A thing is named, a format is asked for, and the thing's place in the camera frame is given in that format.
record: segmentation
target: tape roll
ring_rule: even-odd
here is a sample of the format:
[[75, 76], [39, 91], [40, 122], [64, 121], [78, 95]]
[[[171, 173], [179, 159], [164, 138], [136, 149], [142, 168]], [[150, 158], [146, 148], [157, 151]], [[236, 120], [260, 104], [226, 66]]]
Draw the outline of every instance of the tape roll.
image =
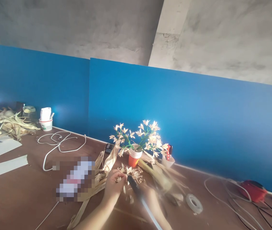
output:
[[201, 202], [192, 194], [186, 196], [186, 202], [188, 206], [197, 214], [200, 214], [203, 211]]

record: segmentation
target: white paper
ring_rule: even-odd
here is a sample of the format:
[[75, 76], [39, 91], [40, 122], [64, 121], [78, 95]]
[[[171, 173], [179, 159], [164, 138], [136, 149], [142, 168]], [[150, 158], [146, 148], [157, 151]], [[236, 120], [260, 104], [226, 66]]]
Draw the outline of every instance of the white paper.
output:
[[40, 121], [49, 121], [52, 110], [50, 107], [42, 108], [40, 112]]
[[0, 163], [0, 175], [27, 165], [27, 155]]
[[22, 145], [20, 142], [15, 141], [7, 135], [0, 136], [0, 141], [0, 155], [16, 149]]

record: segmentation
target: paper sheet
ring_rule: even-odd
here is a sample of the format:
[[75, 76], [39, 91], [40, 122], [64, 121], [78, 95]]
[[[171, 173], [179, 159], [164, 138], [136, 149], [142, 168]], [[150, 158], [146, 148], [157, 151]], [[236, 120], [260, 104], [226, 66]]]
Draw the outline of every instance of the paper sheet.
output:
[[0, 163], [0, 175], [27, 165], [27, 155]]
[[7, 135], [0, 136], [0, 141], [2, 141], [0, 143], [0, 155], [16, 149], [22, 145], [20, 142], [13, 140]]

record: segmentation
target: flower arrangement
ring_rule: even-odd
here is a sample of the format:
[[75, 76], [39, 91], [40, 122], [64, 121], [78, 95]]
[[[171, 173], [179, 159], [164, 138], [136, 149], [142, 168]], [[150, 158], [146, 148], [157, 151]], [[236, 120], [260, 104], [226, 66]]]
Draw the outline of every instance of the flower arrangement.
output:
[[[117, 134], [110, 135], [109, 138], [116, 142], [115, 148], [121, 149], [118, 156], [121, 157], [123, 153], [129, 149], [133, 149], [136, 152], [143, 151], [146, 154], [148, 154], [148, 152], [145, 150], [152, 151], [155, 157], [159, 154], [166, 154], [168, 144], [162, 144], [161, 136], [157, 133], [157, 131], [160, 130], [157, 126], [157, 122], [154, 121], [152, 124], [149, 124], [149, 122], [149, 120], [143, 120], [143, 124], [141, 123], [140, 126], [138, 126], [138, 128], [140, 128], [139, 131], [136, 132], [132, 132], [131, 130], [128, 132], [129, 129], [123, 128], [123, 123], [114, 127]], [[138, 143], [135, 143], [133, 140], [136, 139], [135, 134], [140, 137]]]

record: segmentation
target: red object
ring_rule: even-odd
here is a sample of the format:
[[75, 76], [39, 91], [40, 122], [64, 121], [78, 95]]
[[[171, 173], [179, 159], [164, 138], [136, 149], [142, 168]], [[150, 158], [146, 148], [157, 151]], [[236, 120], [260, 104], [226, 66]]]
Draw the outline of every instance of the red object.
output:
[[131, 155], [129, 155], [129, 166], [131, 166], [132, 168], [135, 168], [138, 161], [139, 161], [139, 158], [135, 159]]
[[168, 145], [167, 154], [166, 154], [166, 159], [167, 159], [168, 161], [170, 160], [169, 150], [170, 150], [170, 145]]
[[[252, 180], [246, 180], [240, 186], [247, 190], [253, 202], [264, 202], [267, 190], [261, 184]], [[238, 191], [249, 199], [247, 193], [242, 188], [239, 187]]]

